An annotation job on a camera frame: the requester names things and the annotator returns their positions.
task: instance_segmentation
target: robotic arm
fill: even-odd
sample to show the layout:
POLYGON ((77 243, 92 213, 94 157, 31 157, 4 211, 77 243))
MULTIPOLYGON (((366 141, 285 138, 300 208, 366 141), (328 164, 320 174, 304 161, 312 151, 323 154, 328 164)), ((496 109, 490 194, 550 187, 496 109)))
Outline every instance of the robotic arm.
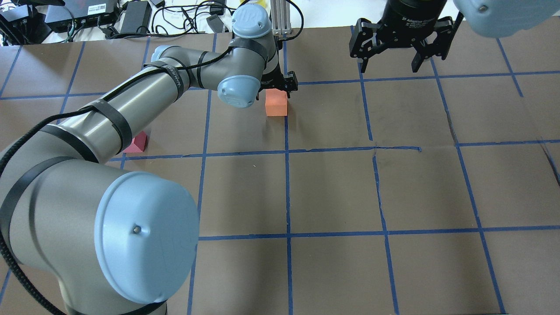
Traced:
POLYGON ((295 74, 280 71, 264 8, 243 5, 233 21, 226 52, 158 47, 142 71, 75 117, 2 152, 0 251, 52 313, 62 312, 16 262, 55 274, 70 314, 166 313, 194 260, 197 206, 174 182, 103 164, 191 86, 240 108, 261 89, 297 90, 295 74))
POLYGON ((478 34, 499 38, 530 29, 560 10, 560 0, 454 0, 460 12, 453 22, 450 16, 438 19, 446 2, 388 0, 378 23, 358 19, 349 48, 350 56, 360 60, 360 71, 364 73, 369 59, 388 48, 414 47, 415 73, 433 55, 445 60, 464 17, 478 34), (428 43, 428 36, 434 32, 437 37, 428 43))

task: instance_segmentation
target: pink block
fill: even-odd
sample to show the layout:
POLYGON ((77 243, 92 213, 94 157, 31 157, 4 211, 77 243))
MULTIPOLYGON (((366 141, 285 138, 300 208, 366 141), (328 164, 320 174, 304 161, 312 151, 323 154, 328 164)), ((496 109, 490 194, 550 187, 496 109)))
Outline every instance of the pink block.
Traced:
POLYGON ((138 136, 132 139, 132 143, 124 149, 123 153, 140 153, 144 152, 146 149, 146 142, 148 140, 148 135, 145 132, 140 132, 138 136))

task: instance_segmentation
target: blue tape line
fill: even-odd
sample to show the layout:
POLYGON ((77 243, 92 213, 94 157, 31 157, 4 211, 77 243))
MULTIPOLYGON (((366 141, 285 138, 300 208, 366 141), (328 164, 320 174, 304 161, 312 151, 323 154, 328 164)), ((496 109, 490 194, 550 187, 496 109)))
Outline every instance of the blue tape line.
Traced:
POLYGON ((507 232, 507 231, 546 231, 560 230, 560 225, 538 225, 538 226, 506 226, 499 228, 482 228, 485 232, 507 232))
POLYGON ((287 234, 248 234, 248 235, 223 235, 223 236, 205 236, 199 237, 198 240, 232 240, 232 239, 263 239, 263 238, 286 238, 287 234))
MULTIPOLYGON (((354 32, 354 26, 351 25, 350 26, 350 35, 352 35, 353 32, 354 32)), ((360 76, 360 88, 362 89, 363 112, 364 112, 364 115, 366 117, 367 137, 370 139, 370 141, 373 141, 374 137, 371 134, 370 111, 368 110, 368 107, 367 107, 366 87, 363 84, 363 74, 362 74, 362 71, 360 71, 360 63, 359 62, 357 62, 357 66, 358 66, 358 74, 360 76)))
POLYGON ((64 108, 66 107, 66 102, 68 101, 68 96, 70 95, 70 90, 72 89, 72 84, 74 84, 74 79, 78 73, 78 67, 80 66, 80 61, 82 60, 83 51, 86 47, 86 42, 82 42, 82 48, 80 49, 80 54, 78 55, 78 60, 76 60, 76 66, 74 67, 74 72, 72 72, 72 77, 70 78, 70 84, 68 84, 68 90, 66 90, 66 95, 64 96, 64 101, 62 101, 62 106, 60 107, 60 114, 64 113, 64 108))
POLYGON ((190 267, 189 297, 186 305, 187 315, 191 315, 193 311, 194 273, 197 269, 197 253, 198 253, 198 245, 194 247, 194 262, 193 265, 190 267))
POLYGON ((517 89, 517 93, 519 93, 519 97, 523 97, 523 92, 521 92, 521 88, 519 87, 519 83, 517 83, 517 79, 515 78, 514 70, 511 68, 510 61, 507 59, 506 51, 503 49, 502 42, 499 38, 496 39, 498 42, 498 46, 500 47, 500 51, 502 52, 503 59, 506 61, 507 68, 510 70, 511 78, 514 81, 515 88, 517 89))
MULTIPOLYGON (((216 51, 216 40, 218 36, 214 34, 214 41, 212 43, 212 51, 216 51)), ((206 152, 208 150, 208 130, 210 128, 210 109, 212 104, 212 90, 208 90, 208 102, 206 103, 206 125, 204 127, 204 146, 202 149, 202 163, 200 166, 200 182, 198 184, 198 217, 201 217, 202 212, 202 196, 204 190, 204 174, 206 172, 206 152)), ((193 267, 190 270, 190 283, 189 283, 189 298, 188 298, 188 306, 186 313, 187 315, 192 314, 193 308, 193 293, 194 293, 194 277, 196 275, 196 266, 197 266, 197 252, 198 252, 198 245, 194 249, 195 257, 193 262, 193 267)))
POLYGON ((500 313, 505 314, 506 309, 503 306, 502 295, 500 293, 500 287, 498 286, 498 280, 496 279, 496 274, 494 273, 494 267, 492 265, 492 259, 490 258, 490 252, 488 250, 488 245, 486 244, 486 237, 484 236, 484 230, 482 229, 482 223, 478 215, 477 204, 474 200, 473 189, 470 185, 469 175, 466 172, 465 161, 463 160, 463 154, 461 153, 461 148, 456 145, 457 155, 459 156, 459 162, 461 163, 461 169, 463 170, 463 176, 465 178, 466 188, 469 192, 470 203, 473 207, 474 217, 477 221, 477 227, 480 234, 480 240, 482 241, 482 248, 484 249, 484 255, 486 256, 486 262, 488 263, 488 271, 490 272, 490 278, 492 279, 492 285, 494 286, 494 292, 496 293, 496 298, 498 300, 498 305, 500 306, 500 313))
MULTIPOLYGON (((284 73, 288 72, 288 45, 283 43, 284 73)), ((288 314, 293 315, 293 285, 292 285, 292 219, 290 218, 290 136, 288 116, 284 117, 284 154, 286 164, 286 263, 288 267, 288 314)))
POLYGON ((331 81, 308 81, 299 82, 299 85, 316 85, 316 84, 339 84, 339 83, 358 83, 360 80, 331 80, 331 81))
POLYGON ((399 315, 399 302, 396 297, 396 285, 395 285, 395 275, 393 273, 393 259, 391 258, 391 247, 389 246, 389 232, 387 231, 387 222, 385 221, 385 215, 383 214, 383 207, 381 202, 381 193, 379 191, 379 171, 377 169, 377 156, 374 155, 372 158, 374 165, 374 175, 375 175, 375 187, 377 190, 377 203, 379 204, 379 215, 381 217, 381 226, 383 228, 383 235, 385 237, 385 254, 387 255, 387 267, 389 269, 389 282, 391 283, 391 294, 393 296, 393 307, 395 309, 395 314, 399 315))
POLYGON ((2 305, 2 299, 4 298, 4 294, 6 293, 6 289, 8 288, 8 281, 10 280, 10 275, 12 271, 8 269, 6 272, 6 277, 4 278, 4 283, 2 284, 2 291, 0 291, 0 305, 2 305))
POLYGON ((427 80, 433 79, 434 76, 421 76, 421 77, 399 77, 399 78, 366 78, 364 82, 378 82, 378 81, 408 81, 408 80, 427 80))
POLYGON ((12 76, 13 68, 16 66, 16 61, 17 61, 18 57, 20 56, 20 52, 21 52, 22 47, 23 46, 20 46, 18 48, 18 50, 16 52, 16 56, 13 58, 12 66, 10 67, 10 70, 8 70, 8 74, 6 75, 6 79, 4 80, 4 84, 2 85, 2 89, 0 90, 0 95, 4 94, 4 90, 6 89, 6 86, 8 85, 8 80, 12 76))
POLYGON ((451 114, 449 113, 449 107, 447 106, 447 100, 445 99, 444 88, 441 86, 440 75, 439 73, 437 73, 436 63, 433 61, 433 58, 430 58, 430 62, 432 63, 432 69, 436 78, 437 88, 440 91, 441 101, 444 104, 445 115, 447 116, 447 123, 449 125, 449 131, 451 132, 451 137, 453 138, 454 143, 459 143, 459 138, 455 133, 455 128, 453 127, 453 121, 451 120, 451 114))
POLYGON ((123 153, 123 156, 120 158, 120 169, 124 169, 124 163, 127 162, 127 154, 123 153))
MULTIPOLYGON (((495 228, 482 228, 484 232, 507 232, 507 231, 548 231, 560 230, 560 225, 535 225, 535 226, 499 226, 495 228)), ((385 231, 347 231, 347 232, 309 232, 290 233, 290 238, 316 238, 316 237, 360 237, 389 235, 420 235, 420 234, 462 234, 478 233, 478 228, 458 229, 426 229, 426 230, 388 230, 385 231)), ((287 238, 288 234, 247 234, 247 235, 217 235, 203 236, 198 240, 233 240, 233 239, 268 239, 287 238)))
POLYGON ((140 65, 140 69, 144 67, 146 60, 148 60, 148 50, 150 49, 150 37, 146 40, 146 50, 144 50, 144 58, 142 59, 142 64, 140 65))
POLYGON ((460 147, 468 146, 504 146, 504 145, 534 145, 540 143, 560 143, 560 139, 555 140, 528 140, 528 141, 503 141, 503 142, 471 142, 459 143, 460 147))

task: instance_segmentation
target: black cable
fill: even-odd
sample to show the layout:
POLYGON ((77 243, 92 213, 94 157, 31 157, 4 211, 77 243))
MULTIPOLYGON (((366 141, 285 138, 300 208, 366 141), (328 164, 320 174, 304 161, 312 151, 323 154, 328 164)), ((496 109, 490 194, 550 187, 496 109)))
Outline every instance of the black cable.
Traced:
MULTIPOLYGON (((84 107, 84 108, 82 108, 80 110, 77 110, 75 112, 65 113, 65 114, 57 114, 57 115, 53 115, 53 116, 50 116, 48 118, 43 119, 39 124, 37 124, 31 130, 29 130, 25 135, 23 135, 19 140, 17 140, 8 150, 6 150, 6 153, 4 154, 2 159, 0 159, 0 178, 2 177, 2 174, 4 173, 4 170, 6 169, 6 166, 8 165, 8 162, 12 159, 12 157, 16 154, 16 152, 18 152, 18 150, 27 141, 29 141, 29 139, 31 139, 34 135, 36 135, 47 124, 49 124, 53 121, 56 121, 58 119, 69 118, 69 117, 74 117, 74 116, 86 114, 86 113, 92 111, 93 109, 94 108, 92 106, 87 106, 87 107, 84 107)), ((8 267, 10 268, 10 270, 12 270, 12 273, 16 277, 16 279, 21 283, 21 285, 24 287, 24 289, 42 307, 44 307, 46 310, 48 310, 51 314, 64 315, 64 313, 60 309, 58 309, 50 301, 48 301, 41 294, 41 292, 39 292, 37 290, 37 288, 35 286, 33 286, 31 281, 29 280, 29 278, 25 275, 25 273, 22 271, 21 267, 16 262, 16 259, 12 255, 12 252, 10 252, 10 249, 8 248, 8 245, 6 244, 6 240, 4 239, 4 235, 2 234, 2 231, 0 231, 0 253, 2 254, 2 257, 4 258, 4 260, 6 261, 6 264, 8 264, 8 267)))
POLYGON ((288 37, 288 38, 280 38, 278 40, 279 43, 283 42, 283 41, 289 41, 289 40, 295 39, 296 37, 300 36, 301 31, 304 30, 304 14, 303 14, 303 12, 301 12, 300 8, 295 3, 293 3, 292 0, 285 0, 285 1, 289 4, 291 4, 297 10, 297 13, 300 14, 300 16, 301 16, 301 27, 300 27, 299 31, 297 31, 296 35, 294 35, 292 37, 288 37))

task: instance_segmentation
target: electronic device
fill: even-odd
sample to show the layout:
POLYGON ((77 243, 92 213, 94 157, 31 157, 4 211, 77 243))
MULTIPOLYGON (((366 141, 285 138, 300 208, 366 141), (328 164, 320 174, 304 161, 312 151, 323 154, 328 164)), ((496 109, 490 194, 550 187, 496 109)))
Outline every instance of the electronic device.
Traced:
POLYGON ((165 0, 150 0, 150 2, 156 8, 163 8, 165 6, 165 0))
MULTIPOLYGON (((66 8, 76 19, 76 28, 97 26, 97 18, 100 17, 100 25, 115 23, 119 18, 117 0, 75 0, 67 1, 66 8)), ((64 7, 49 6, 46 12, 45 22, 55 33, 68 31, 68 25, 72 23, 72 17, 64 7)))
POLYGON ((4 37, 6 44, 40 44, 51 32, 45 24, 45 15, 38 13, 33 6, 15 7, 0 12, 0 15, 4 19, 0 29, 8 34, 4 37))
POLYGON ((219 16, 212 14, 206 18, 206 22, 208 26, 212 29, 214 33, 225 33, 229 30, 227 29, 226 25, 222 22, 219 16))
POLYGON ((210 4, 209 12, 210 14, 223 15, 223 9, 226 6, 226 0, 214 0, 213 4, 210 4))
POLYGON ((146 34, 151 15, 152 7, 148 1, 127 2, 120 32, 146 34))

